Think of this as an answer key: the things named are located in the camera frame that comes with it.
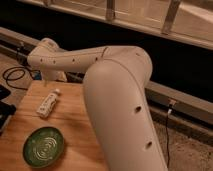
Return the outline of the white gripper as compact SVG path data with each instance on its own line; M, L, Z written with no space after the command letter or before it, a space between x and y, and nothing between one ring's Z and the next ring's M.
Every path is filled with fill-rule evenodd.
M47 86L48 81L61 81L66 82L67 78L64 72L55 70L42 70L41 71L44 86Z

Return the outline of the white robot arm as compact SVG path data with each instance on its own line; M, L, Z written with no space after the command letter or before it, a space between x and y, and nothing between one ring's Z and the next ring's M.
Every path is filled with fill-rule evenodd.
M62 51L44 38L27 62L45 80L56 79L58 71L84 75L84 104L109 171L168 171L146 100L152 61L143 48Z

